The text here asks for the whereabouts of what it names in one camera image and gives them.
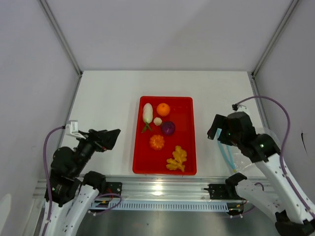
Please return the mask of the yellow ginger root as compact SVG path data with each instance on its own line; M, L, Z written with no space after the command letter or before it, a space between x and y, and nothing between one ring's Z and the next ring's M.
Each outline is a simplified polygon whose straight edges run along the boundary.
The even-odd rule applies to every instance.
M187 161L187 152L181 148L181 146L175 146L175 150L172 152L173 158L167 159L166 168L175 171L185 171L185 162Z

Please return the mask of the orange fruit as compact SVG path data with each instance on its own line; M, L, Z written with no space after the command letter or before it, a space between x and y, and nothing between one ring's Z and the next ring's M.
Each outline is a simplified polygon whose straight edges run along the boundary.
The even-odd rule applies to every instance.
M157 114L161 117L166 117L170 113L170 106L166 103L160 103L157 106Z

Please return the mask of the white radish with green stem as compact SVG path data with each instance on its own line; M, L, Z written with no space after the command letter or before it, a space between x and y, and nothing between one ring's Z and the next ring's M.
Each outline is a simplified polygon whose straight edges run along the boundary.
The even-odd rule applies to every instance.
M146 103L144 105L142 119L145 123L142 133L144 133L147 129L151 130L150 123L153 121L153 107L150 103Z

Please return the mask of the clear zip top bag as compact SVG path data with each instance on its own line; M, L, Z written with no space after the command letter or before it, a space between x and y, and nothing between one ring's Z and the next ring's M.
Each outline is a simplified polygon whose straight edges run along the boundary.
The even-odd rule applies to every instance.
M242 173L247 177L261 176L262 172L253 164L248 157L245 157L241 151L235 146L228 146L218 141L222 129L218 129L215 135L215 140L221 152L230 175L235 173Z

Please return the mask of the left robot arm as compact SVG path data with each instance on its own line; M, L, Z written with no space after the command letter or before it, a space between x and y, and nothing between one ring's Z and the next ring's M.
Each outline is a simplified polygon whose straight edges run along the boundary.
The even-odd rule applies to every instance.
M122 201L120 193L110 190L105 175L90 171L82 181L78 178L95 152L113 149L120 129L83 132L70 125L62 128L78 141L78 145L74 149L58 148L51 167L44 164L46 193L42 236L74 236L97 198L116 197Z

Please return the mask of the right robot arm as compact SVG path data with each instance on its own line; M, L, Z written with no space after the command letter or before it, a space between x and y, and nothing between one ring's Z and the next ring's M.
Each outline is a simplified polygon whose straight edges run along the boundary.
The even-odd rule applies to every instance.
M268 134L257 134L245 112L228 116L217 114L208 139L213 140L221 130L218 141L235 146L265 175L277 194L273 198L256 187L245 175L235 173L225 180L225 194L230 198L248 200L268 216L281 236L309 236L315 231L315 205L307 197L288 167L281 151Z

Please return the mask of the orange pumpkin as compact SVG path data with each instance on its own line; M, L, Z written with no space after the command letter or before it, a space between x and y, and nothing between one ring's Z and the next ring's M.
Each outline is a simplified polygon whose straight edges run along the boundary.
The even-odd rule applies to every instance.
M161 135L153 135L149 140L149 146L153 150L162 150L164 148L164 137Z

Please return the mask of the purple onion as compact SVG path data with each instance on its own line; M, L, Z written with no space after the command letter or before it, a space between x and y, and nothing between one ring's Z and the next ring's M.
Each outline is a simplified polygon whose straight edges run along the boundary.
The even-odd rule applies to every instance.
M170 136L173 135L176 130L176 126L171 121L165 121L161 125L161 131L164 135Z

